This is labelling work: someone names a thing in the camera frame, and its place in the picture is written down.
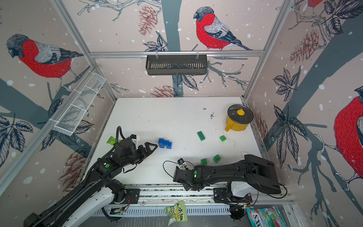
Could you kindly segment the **long blue lego brick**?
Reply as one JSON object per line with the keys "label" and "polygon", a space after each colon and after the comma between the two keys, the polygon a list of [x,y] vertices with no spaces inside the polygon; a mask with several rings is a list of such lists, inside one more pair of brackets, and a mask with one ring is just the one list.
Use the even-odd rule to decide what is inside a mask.
{"label": "long blue lego brick", "polygon": [[158,140],[158,146],[159,146],[159,148],[172,149],[172,142],[160,138]]}

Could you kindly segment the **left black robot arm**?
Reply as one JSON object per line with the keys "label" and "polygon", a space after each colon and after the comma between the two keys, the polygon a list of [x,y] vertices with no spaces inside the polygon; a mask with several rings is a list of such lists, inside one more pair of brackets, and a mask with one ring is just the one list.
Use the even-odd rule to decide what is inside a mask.
{"label": "left black robot arm", "polygon": [[25,227],[77,227],[102,207],[126,198],[124,185],[115,179],[126,166],[137,166],[149,157],[158,145],[146,142],[136,146],[124,139],[114,144],[87,172],[85,179],[70,193],[41,214],[25,218]]}

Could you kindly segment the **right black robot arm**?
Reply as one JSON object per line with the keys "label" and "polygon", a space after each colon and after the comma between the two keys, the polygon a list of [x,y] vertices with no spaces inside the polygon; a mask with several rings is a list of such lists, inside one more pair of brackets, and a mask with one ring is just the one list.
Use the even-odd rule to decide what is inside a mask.
{"label": "right black robot arm", "polygon": [[200,191],[206,186],[221,182],[246,182],[261,193],[281,193],[275,164],[252,154],[245,155],[244,160],[228,165],[198,165],[188,170],[177,167],[173,181],[182,184],[186,191]]}

